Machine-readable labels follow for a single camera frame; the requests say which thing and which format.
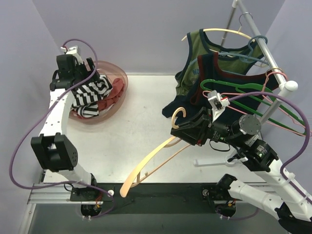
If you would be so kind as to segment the green plastic hanger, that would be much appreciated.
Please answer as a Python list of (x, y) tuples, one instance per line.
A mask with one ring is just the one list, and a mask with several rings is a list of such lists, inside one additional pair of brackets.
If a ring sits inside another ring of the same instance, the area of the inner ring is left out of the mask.
[[(221, 85), (226, 85), (226, 86), (234, 87), (235, 90), (237, 91), (237, 95), (242, 95), (242, 94), (245, 93), (245, 92), (243, 92), (241, 89), (253, 89), (253, 90), (262, 89), (262, 85), (256, 84), (256, 83), (236, 84), (236, 83), (225, 82), (225, 81), (219, 81), (219, 80), (214, 80), (214, 79), (206, 79), (206, 80), (204, 80), (204, 81), (202, 81), (202, 82), (200, 83), (200, 87), (201, 87), (201, 89), (204, 90), (204, 91), (211, 91), (211, 89), (209, 89), (209, 88), (207, 88), (207, 87), (205, 86), (206, 83), (216, 83), (216, 84), (221, 84)], [(264, 99), (267, 100), (268, 102), (266, 102), (266, 101), (264, 101), (263, 99), (260, 99), (260, 98), (258, 98), (258, 97), (255, 97), (255, 96), (249, 96), (249, 97), (252, 98), (252, 99), (254, 99), (254, 100), (256, 100), (256, 101), (258, 101), (258, 102), (260, 102), (260, 103), (263, 103), (263, 104), (265, 104), (265, 105), (267, 105), (267, 106), (269, 106), (269, 107), (270, 107), (271, 104), (273, 103), (270, 99), (268, 99), (268, 98), (266, 98), (266, 97), (264, 97)], [(245, 110), (247, 110), (247, 111), (249, 111), (249, 112), (252, 112), (253, 114), (256, 114), (256, 115), (258, 115), (258, 116), (260, 116), (260, 117), (263, 116), (262, 113), (259, 113), (258, 111), (254, 110), (254, 109), (252, 109), (252, 108), (250, 108), (250, 107), (248, 107), (248, 106), (246, 106), (246, 105), (244, 105), (244, 104), (242, 104), (242, 103), (240, 103), (240, 102), (234, 101), (234, 104), (236, 104), (237, 106), (240, 106), (240, 107), (242, 107), (243, 109), (245, 109)], [(272, 118), (269, 118), (269, 120), (267, 121), (267, 123), (268, 123), (268, 124), (271, 124), (271, 125), (273, 125), (273, 126), (277, 126), (277, 127), (279, 127), (279, 128), (282, 128), (282, 129), (286, 129), (287, 131), (290, 131), (290, 132), (292, 132), (292, 133), (295, 133), (295, 134), (298, 135), (298, 136), (303, 136), (303, 137), (304, 137), (304, 136), (306, 135), (305, 132), (304, 132), (304, 133), (300, 133), (300, 132), (298, 132), (298, 131), (296, 131), (296, 130), (294, 130), (294, 129), (292, 129), (292, 128), (290, 128), (290, 127), (288, 127), (288, 126), (286, 126), (286, 125), (284, 125), (284, 124), (282, 124), (282, 123), (280, 123), (280, 122), (278, 122), (278, 121), (276, 121), (276, 120), (274, 120), (274, 119), (272, 119)]]

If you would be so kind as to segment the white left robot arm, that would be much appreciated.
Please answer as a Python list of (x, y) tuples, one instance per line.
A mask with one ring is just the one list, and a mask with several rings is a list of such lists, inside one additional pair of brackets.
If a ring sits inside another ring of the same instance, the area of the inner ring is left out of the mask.
[(50, 83), (49, 114), (39, 136), (31, 139), (31, 147), (40, 166), (62, 175), (67, 183), (82, 189), (87, 200), (98, 197), (95, 177), (78, 163), (78, 151), (67, 137), (67, 123), (75, 97), (71, 88), (89, 74), (81, 56), (77, 53), (59, 55), (58, 69)]

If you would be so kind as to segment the rust red tank top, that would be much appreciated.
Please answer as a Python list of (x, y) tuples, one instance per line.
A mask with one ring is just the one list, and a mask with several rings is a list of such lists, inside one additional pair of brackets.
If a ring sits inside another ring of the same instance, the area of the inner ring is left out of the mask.
[(125, 87), (123, 79), (114, 79), (112, 86), (113, 88), (110, 94), (103, 100), (97, 102), (99, 111), (102, 111), (103, 109), (106, 109), (113, 104), (116, 104), (117, 107), (120, 108)]

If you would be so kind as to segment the beige wooden hanger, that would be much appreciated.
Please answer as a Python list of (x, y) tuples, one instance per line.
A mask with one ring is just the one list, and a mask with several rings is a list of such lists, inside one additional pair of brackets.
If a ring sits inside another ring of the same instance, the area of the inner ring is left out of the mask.
[(157, 170), (159, 170), (161, 167), (163, 167), (167, 162), (169, 162), (171, 159), (173, 159), (176, 155), (181, 153), (183, 150), (190, 147), (190, 144), (187, 143), (186, 146), (175, 152), (172, 156), (170, 156), (168, 159), (166, 159), (164, 162), (162, 162), (160, 165), (155, 167), (152, 171), (147, 172), (144, 177), (140, 177), (141, 171), (144, 169), (144, 167), (164, 148), (170, 148), (175, 146), (176, 144), (180, 143), (182, 139), (179, 139), (175, 136), (171, 136), (167, 140), (165, 140), (163, 143), (161, 143), (159, 146), (157, 146), (155, 149), (153, 149), (150, 153), (148, 153), (147, 156), (145, 156), (142, 161), (130, 172), (128, 177), (125, 179), (124, 183), (122, 184), (119, 194), (122, 198), (125, 198), (129, 192), (129, 190), (141, 182), (143, 182), (145, 179), (147, 179), (149, 176), (151, 176), (153, 173), (155, 173)]

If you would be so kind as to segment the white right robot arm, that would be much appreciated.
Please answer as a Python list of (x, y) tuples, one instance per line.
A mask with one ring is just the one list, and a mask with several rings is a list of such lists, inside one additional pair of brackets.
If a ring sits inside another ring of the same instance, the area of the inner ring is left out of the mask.
[(260, 191), (230, 174), (216, 184), (216, 193), (243, 200), (269, 213), (291, 234), (312, 232), (312, 199), (299, 191), (294, 174), (282, 169), (275, 150), (259, 138), (261, 124), (253, 115), (242, 115), (231, 125), (216, 120), (212, 111), (202, 108), (194, 117), (179, 125), (172, 123), (171, 135), (191, 144), (202, 146), (207, 140), (230, 145), (236, 153), (227, 163), (242, 163), (250, 172), (261, 177), (276, 194)]

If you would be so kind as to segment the navy blue garment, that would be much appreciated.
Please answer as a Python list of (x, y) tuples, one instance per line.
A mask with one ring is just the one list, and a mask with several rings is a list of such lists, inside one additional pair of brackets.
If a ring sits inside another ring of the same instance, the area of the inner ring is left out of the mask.
[[(208, 100), (202, 94), (204, 90), (200, 87), (200, 83), (204, 80), (213, 79), (216, 81), (223, 81), (239, 85), (249, 83), (259, 84), (260, 90), (262, 89), (263, 84), (266, 80), (265, 74), (244, 76), (230, 74), (226, 71), (223, 71), (220, 68), (221, 65), (219, 65), (218, 63), (217, 53), (198, 56), (197, 63), (199, 66), (199, 76), (195, 79), (194, 84), (191, 85), (187, 94), (185, 96), (176, 96), (172, 102), (170, 102), (162, 109), (162, 114), (166, 118), (169, 118), (172, 117), (174, 111), (178, 107), (184, 107), (187, 112), (186, 118), (183, 118), (181, 113), (177, 114), (177, 124), (183, 123), (187, 119), (193, 117), (202, 107), (211, 108)], [(220, 83), (207, 82), (204, 84), (204, 87), (208, 88), (211, 91), (216, 90), (219, 93), (237, 93), (235, 87)], [(270, 75), (269, 80), (266, 83), (265, 91), (272, 92), (276, 88), (278, 88), (277, 81), (275, 80), (273, 75)], [(241, 105), (245, 105), (249, 109), (252, 109), (254, 111), (256, 111), (260, 105), (259, 101), (251, 97), (244, 97), (238, 100), (238, 103), (240, 103)], [(239, 113), (230, 108), (226, 108), (225, 112), (221, 115), (220, 118), (218, 118), (218, 120), (226, 124), (231, 124), (240, 116), (242, 116), (242, 113)]]

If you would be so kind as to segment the black white striped tank top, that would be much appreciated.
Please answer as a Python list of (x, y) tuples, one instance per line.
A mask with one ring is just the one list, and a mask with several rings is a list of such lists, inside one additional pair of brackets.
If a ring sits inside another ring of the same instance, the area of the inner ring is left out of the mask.
[(77, 89), (71, 110), (83, 118), (97, 117), (98, 101), (107, 97), (112, 88), (109, 79), (105, 75), (100, 75), (99, 81), (82, 85)]

